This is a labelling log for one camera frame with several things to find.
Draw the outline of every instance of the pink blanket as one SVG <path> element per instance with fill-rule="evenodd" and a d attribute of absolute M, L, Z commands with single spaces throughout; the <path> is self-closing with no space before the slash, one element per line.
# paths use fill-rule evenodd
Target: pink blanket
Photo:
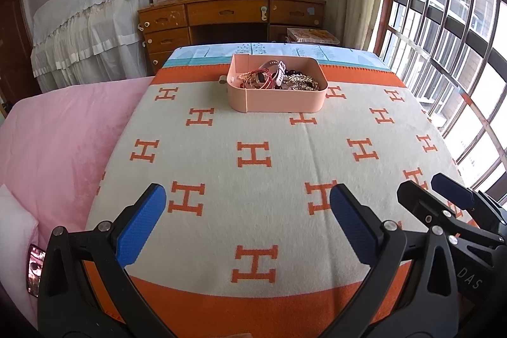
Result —
<path fill-rule="evenodd" d="M 152 78 L 70 86 L 20 101 L 0 127 L 0 186 L 39 221 L 85 229 L 112 150 Z"/>

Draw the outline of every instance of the wooden desk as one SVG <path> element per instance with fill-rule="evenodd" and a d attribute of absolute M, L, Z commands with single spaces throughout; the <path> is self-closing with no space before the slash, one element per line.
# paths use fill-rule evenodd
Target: wooden desk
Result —
<path fill-rule="evenodd" d="M 181 46 L 285 42 L 287 28 L 321 28 L 323 0 L 169 0 L 140 10 L 156 73 Z"/>

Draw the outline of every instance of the small mirror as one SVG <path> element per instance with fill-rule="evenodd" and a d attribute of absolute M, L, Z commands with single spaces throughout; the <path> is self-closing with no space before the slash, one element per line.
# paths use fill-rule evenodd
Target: small mirror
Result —
<path fill-rule="evenodd" d="M 26 260 L 26 289 L 30 295 L 36 298 L 39 296 L 39 282 L 41 281 L 45 257 L 46 251 L 34 244 L 30 245 L 29 255 Z"/>

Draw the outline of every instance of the pink box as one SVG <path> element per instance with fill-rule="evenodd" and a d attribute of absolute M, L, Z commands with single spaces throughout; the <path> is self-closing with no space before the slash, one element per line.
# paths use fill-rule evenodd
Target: pink box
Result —
<path fill-rule="evenodd" d="M 311 76 L 319 85 L 318 91 L 283 91 L 240 88 L 238 74 L 258 69 L 271 60 L 283 61 L 288 70 L 294 69 Z M 314 113 L 320 111 L 328 89 L 322 69 L 313 58 L 303 56 L 272 56 L 234 54 L 227 74 L 229 105 L 238 112 Z"/>

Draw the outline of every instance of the stack of books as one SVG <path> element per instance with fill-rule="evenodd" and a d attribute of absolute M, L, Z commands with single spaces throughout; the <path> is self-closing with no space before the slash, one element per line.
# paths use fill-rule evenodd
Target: stack of books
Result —
<path fill-rule="evenodd" d="M 287 42 L 340 46 L 336 36 L 323 29 L 287 28 Z"/>

